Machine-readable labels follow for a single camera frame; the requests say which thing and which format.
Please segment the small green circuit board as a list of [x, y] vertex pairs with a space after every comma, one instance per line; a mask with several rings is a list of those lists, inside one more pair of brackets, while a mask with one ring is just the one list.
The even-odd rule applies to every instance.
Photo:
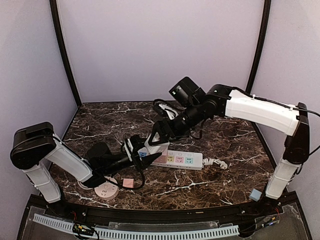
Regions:
[[83, 235], [93, 235], [95, 233], [95, 231], [92, 228], [86, 225], [78, 224], [78, 223], [75, 223], [73, 225], [72, 232], [76, 234], [83, 234]]

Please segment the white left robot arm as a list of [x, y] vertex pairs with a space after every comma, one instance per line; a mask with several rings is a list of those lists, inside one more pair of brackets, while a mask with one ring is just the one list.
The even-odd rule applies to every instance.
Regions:
[[89, 189], [106, 182], [116, 185], [116, 182], [107, 176], [131, 166], [135, 167], [145, 182], [144, 169], [162, 154], [155, 152], [140, 156], [139, 150], [143, 145], [144, 139], [134, 135], [124, 141], [124, 152], [112, 154], [106, 143], [98, 142], [88, 150], [87, 157], [83, 158], [54, 133], [50, 122], [45, 121], [21, 128], [14, 133], [10, 159], [16, 168], [26, 174], [46, 202], [53, 204], [61, 201], [64, 194], [43, 161], [57, 165]]

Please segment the pink flat plug adapter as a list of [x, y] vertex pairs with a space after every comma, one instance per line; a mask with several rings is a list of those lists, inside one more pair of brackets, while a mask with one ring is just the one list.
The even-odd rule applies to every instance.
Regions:
[[125, 188], [132, 189], [134, 187], [134, 179], [133, 178], [124, 178], [122, 182], [122, 186]]

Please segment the pink round power socket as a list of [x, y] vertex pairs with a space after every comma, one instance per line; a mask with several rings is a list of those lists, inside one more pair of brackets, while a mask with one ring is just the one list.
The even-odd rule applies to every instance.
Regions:
[[77, 181], [80, 188], [84, 190], [94, 190], [95, 194], [104, 199], [104, 200], [112, 200], [114, 199], [118, 193], [119, 193], [119, 187], [106, 181], [105, 183], [93, 188], [93, 187], [87, 187], [84, 184], [82, 184], [80, 181]]

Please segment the light blue cube adapter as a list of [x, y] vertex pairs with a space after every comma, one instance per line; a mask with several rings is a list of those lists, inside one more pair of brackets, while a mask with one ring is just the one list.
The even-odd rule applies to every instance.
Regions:
[[251, 200], [254, 200], [255, 202], [258, 202], [260, 200], [261, 196], [262, 196], [262, 192], [254, 188], [251, 191], [249, 198]]

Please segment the black frame post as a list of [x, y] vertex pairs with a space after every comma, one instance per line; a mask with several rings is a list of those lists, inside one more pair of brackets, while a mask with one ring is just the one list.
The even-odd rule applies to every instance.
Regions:
[[61, 60], [63, 63], [64, 71], [67, 77], [67, 81], [69, 84], [69, 87], [71, 89], [71, 93], [73, 96], [73, 99], [75, 101], [75, 104], [77, 108], [80, 108], [82, 106], [82, 101], [80, 98], [79, 91], [76, 86], [76, 81], [72, 72], [71, 64], [69, 61], [68, 53], [67, 53], [67, 48], [66, 44], [64, 41], [64, 36], [63, 36], [63, 31], [62, 31], [62, 25], [60, 21], [60, 16], [59, 16], [59, 10], [58, 10], [58, 1], [57, 0], [49, 0], [49, 5], [50, 5], [50, 11], [51, 11], [51, 17], [53, 21], [53, 26], [54, 26], [54, 31], [55, 31], [55, 36], [61, 56]]
[[267, 34], [267, 29], [268, 29], [270, 11], [271, 11], [271, 3], [272, 3], [271, 0], [265, 0], [263, 4], [263, 11], [262, 11], [261, 24], [260, 24], [260, 29], [259, 29], [258, 39], [257, 39], [257, 45], [256, 45], [256, 49], [255, 49], [255, 53], [252, 61], [249, 78], [245, 88], [245, 91], [249, 94], [252, 92], [256, 75], [258, 72], [262, 52], [263, 52], [263, 47], [264, 47], [265, 38]]

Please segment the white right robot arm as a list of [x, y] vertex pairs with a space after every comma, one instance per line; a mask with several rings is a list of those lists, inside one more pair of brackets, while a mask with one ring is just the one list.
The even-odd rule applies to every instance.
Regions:
[[276, 129], [286, 135], [284, 153], [265, 188], [265, 196], [277, 200], [292, 176], [310, 156], [310, 127], [307, 107], [290, 105], [250, 95], [238, 87], [214, 85], [205, 92], [189, 77], [184, 77], [169, 93], [184, 110], [173, 119], [157, 121], [145, 142], [150, 154], [170, 142], [187, 136], [197, 124], [215, 116], [237, 118]]

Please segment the white cube socket adapter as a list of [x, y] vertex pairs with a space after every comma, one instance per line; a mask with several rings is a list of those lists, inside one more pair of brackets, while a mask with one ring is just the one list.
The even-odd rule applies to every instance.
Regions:
[[150, 155], [155, 153], [165, 153], [168, 150], [169, 144], [170, 143], [168, 141], [164, 141], [164, 138], [161, 137], [158, 132], [154, 135], [150, 134], [144, 142], [144, 146]]

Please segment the pink cube socket adapter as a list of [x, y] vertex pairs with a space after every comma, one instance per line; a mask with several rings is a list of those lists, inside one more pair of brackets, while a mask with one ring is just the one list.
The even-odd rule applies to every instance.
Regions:
[[168, 148], [163, 149], [163, 151], [161, 152], [161, 156], [158, 157], [154, 162], [165, 164], [167, 162], [167, 154], [168, 154]]

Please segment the black right frame post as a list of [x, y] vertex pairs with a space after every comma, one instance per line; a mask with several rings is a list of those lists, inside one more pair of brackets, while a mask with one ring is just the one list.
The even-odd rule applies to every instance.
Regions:
[[257, 39], [257, 45], [256, 45], [256, 49], [255, 49], [255, 53], [252, 61], [249, 78], [245, 88], [245, 91], [249, 94], [252, 92], [256, 75], [258, 72], [262, 52], [263, 52], [263, 47], [264, 47], [265, 38], [267, 34], [267, 29], [268, 29], [270, 11], [271, 11], [271, 3], [272, 3], [271, 0], [265, 0], [263, 4], [263, 11], [262, 11], [261, 24], [260, 24], [260, 29], [259, 29], [258, 39]]

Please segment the black left frame post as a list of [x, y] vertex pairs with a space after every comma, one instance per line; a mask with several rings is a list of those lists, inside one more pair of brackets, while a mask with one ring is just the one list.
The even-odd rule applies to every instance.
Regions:
[[63, 63], [64, 71], [67, 77], [67, 81], [69, 84], [69, 87], [71, 89], [71, 93], [73, 96], [73, 99], [75, 101], [75, 104], [77, 108], [80, 108], [82, 106], [82, 101], [80, 98], [79, 91], [76, 86], [76, 81], [72, 72], [71, 64], [69, 61], [68, 53], [67, 53], [67, 48], [66, 44], [64, 41], [64, 36], [63, 36], [63, 31], [62, 31], [62, 25], [60, 21], [60, 16], [59, 16], [59, 10], [58, 10], [58, 1], [57, 0], [49, 0], [49, 5], [50, 5], [50, 11], [51, 11], [51, 17], [53, 21], [53, 26], [54, 26], [54, 31], [55, 31], [55, 36], [61, 56], [61, 60]]

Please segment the white multicolour power strip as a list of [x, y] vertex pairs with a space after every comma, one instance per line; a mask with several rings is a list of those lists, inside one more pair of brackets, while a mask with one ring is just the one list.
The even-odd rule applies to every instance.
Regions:
[[215, 158], [203, 158], [203, 154], [199, 152], [187, 151], [167, 151], [167, 162], [157, 163], [153, 162], [152, 166], [185, 170], [201, 171], [204, 166], [218, 165], [220, 169], [226, 170], [228, 164], [222, 160]]

